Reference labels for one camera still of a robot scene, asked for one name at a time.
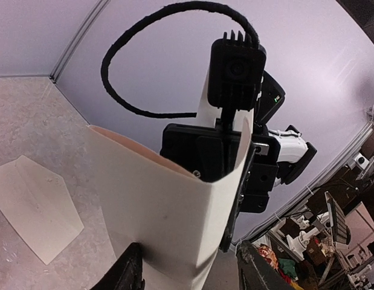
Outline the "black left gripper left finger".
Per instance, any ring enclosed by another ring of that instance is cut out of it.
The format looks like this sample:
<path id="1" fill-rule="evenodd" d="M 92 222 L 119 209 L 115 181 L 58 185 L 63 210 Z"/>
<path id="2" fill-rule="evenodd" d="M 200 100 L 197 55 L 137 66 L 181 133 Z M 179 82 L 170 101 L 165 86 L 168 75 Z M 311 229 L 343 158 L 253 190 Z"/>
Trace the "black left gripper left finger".
<path id="1" fill-rule="evenodd" d="M 140 244 L 133 242 L 94 285 L 94 290 L 141 289 L 144 289 L 143 253 Z"/>

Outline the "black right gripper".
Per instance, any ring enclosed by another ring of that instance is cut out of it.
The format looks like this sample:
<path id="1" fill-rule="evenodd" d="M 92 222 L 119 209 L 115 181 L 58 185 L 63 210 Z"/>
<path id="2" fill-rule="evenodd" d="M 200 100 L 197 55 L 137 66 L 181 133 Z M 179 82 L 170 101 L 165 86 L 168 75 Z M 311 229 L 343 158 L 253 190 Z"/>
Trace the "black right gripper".
<path id="1" fill-rule="evenodd" d="M 214 182 L 234 170 L 240 132 L 222 134 L 208 127 L 168 124 L 163 130 L 160 155 L 190 173 L 198 171 L 200 179 Z M 227 253 L 233 238 L 239 209 L 246 213 L 262 213 L 269 201 L 278 172 L 280 144 L 267 134 L 251 137 L 251 145 L 242 168 L 235 199 L 219 249 Z"/>

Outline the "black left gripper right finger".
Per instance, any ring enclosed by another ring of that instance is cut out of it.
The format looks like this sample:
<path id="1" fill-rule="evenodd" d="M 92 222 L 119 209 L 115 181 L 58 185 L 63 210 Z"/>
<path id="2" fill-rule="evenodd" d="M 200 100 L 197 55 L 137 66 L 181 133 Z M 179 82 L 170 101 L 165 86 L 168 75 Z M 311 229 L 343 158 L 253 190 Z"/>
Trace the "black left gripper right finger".
<path id="1" fill-rule="evenodd" d="M 246 240 L 240 244 L 237 253 L 239 289 L 243 290 L 284 290 L 292 286 L 267 263 L 254 245 Z"/>

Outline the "cream paper envelope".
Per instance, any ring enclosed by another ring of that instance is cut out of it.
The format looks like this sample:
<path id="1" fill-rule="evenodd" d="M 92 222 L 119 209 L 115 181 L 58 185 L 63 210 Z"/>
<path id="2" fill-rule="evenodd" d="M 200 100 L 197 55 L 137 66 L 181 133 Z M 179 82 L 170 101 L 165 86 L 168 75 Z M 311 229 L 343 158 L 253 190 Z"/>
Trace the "cream paper envelope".
<path id="1" fill-rule="evenodd" d="M 0 166 L 0 211 L 45 265 L 84 229 L 64 179 L 24 155 Z"/>

